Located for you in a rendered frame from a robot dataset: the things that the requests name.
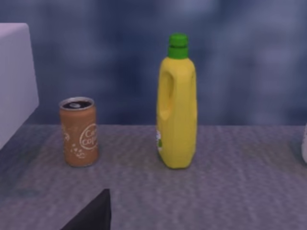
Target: blue gray background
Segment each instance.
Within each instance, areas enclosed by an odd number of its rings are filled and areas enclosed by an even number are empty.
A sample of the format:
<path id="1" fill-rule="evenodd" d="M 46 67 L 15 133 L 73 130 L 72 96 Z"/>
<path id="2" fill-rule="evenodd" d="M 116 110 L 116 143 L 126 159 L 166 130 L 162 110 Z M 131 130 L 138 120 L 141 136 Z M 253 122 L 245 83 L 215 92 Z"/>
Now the blue gray background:
<path id="1" fill-rule="evenodd" d="M 40 107 L 92 97 L 100 124 L 154 124 L 168 36 L 189 35 L 199 123 L 307 121 L 306 0 L 0 0 L 0 22 L 30 26 Z"/>

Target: gray table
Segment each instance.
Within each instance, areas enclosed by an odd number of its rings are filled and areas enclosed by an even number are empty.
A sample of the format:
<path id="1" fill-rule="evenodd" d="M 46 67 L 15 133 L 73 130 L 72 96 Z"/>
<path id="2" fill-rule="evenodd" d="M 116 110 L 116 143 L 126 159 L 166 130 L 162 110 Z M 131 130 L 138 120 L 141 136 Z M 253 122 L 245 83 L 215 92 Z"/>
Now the gray table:
<path id="1" fill-rule="evenodd" d="M 66 165 L 59 126 L 23 126 L 0 151 L 0 229 L 58 230 L 104 188 L 113 230 L 306 230 L 300 126 L 201 126 L 186 170 L 153 126 L 100 126 L 99 161 Z"/>

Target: black triangular object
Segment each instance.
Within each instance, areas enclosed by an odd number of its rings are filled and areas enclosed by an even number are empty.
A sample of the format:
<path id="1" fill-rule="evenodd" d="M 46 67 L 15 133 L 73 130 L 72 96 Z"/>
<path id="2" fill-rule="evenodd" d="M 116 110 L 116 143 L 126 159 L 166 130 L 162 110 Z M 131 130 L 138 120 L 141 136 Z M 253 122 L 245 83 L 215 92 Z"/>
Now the black triangular object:
<path id="1" fill-rule="evenodd" d="M 61 230 L 110 230 L 110 190 L 103 190 Z"/>

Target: bottle neck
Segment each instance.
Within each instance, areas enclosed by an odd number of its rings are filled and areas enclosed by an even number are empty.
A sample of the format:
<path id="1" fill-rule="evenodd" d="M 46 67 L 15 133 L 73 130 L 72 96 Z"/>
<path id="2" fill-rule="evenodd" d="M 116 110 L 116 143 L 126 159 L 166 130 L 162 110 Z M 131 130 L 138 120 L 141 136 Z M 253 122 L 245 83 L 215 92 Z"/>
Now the bottle neck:
<path id="1" fill-rule="evenodd" d="M 188 58 L 188 47 L 168 47 L 167 56 L 172 59 L 185 59 Z"/>

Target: bottle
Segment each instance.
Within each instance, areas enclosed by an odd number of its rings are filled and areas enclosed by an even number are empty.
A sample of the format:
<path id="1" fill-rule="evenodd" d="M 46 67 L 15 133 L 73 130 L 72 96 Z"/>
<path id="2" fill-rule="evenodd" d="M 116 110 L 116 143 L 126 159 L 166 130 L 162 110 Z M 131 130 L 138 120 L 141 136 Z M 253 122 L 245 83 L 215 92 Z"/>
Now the bottle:
<path id="1" fill-rule="evenodd" d="M 195 153 L 197 132 L 196 71 L 188 58 L 188 37 L 172 34 L 159 72 L 157 147 L 165 165 L 186 168 Z"/>

